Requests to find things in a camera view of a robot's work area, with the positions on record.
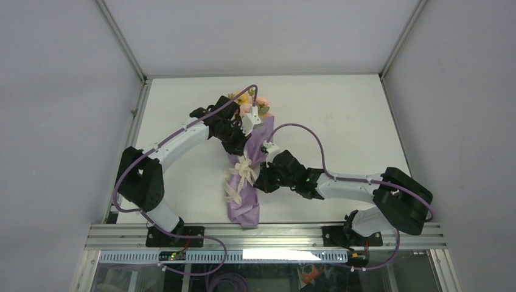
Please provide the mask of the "cream ribbon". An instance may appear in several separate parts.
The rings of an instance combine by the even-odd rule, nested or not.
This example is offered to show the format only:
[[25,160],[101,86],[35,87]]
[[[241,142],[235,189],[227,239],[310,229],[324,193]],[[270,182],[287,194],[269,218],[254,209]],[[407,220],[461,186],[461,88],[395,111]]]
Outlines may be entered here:
[[227,168],[224,172],[222,188],[225,193],[225,201],[242,205],[243,197],[251,193],[253,183],[257,178],[254,162],[244,151],[243,155],[237,157],[233,168]]

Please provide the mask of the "peach fake rose stem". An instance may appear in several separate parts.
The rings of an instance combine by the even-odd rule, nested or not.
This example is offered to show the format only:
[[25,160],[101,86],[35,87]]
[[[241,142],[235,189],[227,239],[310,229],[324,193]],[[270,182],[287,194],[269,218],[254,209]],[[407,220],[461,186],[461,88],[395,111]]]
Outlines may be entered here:
[[256,93],[255,89],[250,89],[247,91],[253,97],[252,105],[239,105],[240,106],[240,116],[243,117],[245,114],[251,112],[251,107],[255,105],[257,107],[257,112],[260,118],[266,118],[272,116],[270,113],[270,103],[269,101],[262,96],[257,96],[256,103],[254,103],[254,94]]

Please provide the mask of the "purple wrapping paper sheet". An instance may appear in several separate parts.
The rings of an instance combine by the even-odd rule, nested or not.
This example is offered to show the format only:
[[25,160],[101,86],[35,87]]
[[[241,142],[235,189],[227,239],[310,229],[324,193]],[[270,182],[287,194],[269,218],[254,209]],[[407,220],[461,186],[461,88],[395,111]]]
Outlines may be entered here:
[[265,160],[260,148],[274,130],[274,116],[268,113],[262,122],[251,133],[243,154],[229,156],[232,166],[225,170],[222,183],[228,218],[243,228],[254,228],[259,224],[260,205],[253,184],[258,177],[259,164]]

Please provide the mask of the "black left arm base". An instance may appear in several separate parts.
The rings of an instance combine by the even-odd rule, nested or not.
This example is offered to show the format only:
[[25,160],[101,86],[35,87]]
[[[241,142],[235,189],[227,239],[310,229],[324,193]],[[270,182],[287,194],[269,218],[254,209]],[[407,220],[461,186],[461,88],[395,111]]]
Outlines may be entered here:
[[145,246],[148,248],[201,248],[204,246],[205,227],[200,225],[184,225],[180,219],[179,225],[172,231],[174,236],[167,235],[156,226],[147,227]]

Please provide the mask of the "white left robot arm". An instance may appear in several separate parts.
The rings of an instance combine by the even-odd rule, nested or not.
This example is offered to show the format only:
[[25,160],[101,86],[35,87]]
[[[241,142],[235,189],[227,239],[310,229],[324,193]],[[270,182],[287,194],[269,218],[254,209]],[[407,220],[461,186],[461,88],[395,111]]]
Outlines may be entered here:
[[220,96],[207,108],[193,110],[183,126],[163,140],[143,149],[126,148],[117,172],[114,200],[122,196],[138,212],[161,227],[160,240],[176,247],[183,240],[183,219],[166,202],[164,174],[182,155],[197,145],[217,138],[230,155],[243,154],[251,132],[242,125],[240,105]]

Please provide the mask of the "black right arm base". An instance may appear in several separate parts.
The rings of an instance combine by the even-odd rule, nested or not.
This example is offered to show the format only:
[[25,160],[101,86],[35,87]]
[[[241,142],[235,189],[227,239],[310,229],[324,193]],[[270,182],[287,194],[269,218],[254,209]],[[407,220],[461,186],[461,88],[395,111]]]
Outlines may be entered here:
[[322,226],[322,240],[325,247],[341,247],[354,250],[354,247],[377,247],[383,245],[382,235],[379,232],[364,237],[352,230],[352,220],[358,210],[352,211],[344,217],[342,225]]

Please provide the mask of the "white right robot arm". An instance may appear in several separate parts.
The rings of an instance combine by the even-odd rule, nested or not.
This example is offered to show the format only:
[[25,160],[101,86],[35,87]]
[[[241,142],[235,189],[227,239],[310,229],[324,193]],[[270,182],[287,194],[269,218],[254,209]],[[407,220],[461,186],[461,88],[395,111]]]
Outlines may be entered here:
[[368,236],[388,229],[420,235],[433,199],[425,187],[395,167],[376,175],[336,176],[324,169],[305,167],[287,150],[260,164],[253,186],[265,193],[286,187],[308,200],[344,199],[371,204],[369,209],[345,216],[343,237],[350,246],[359,246]]

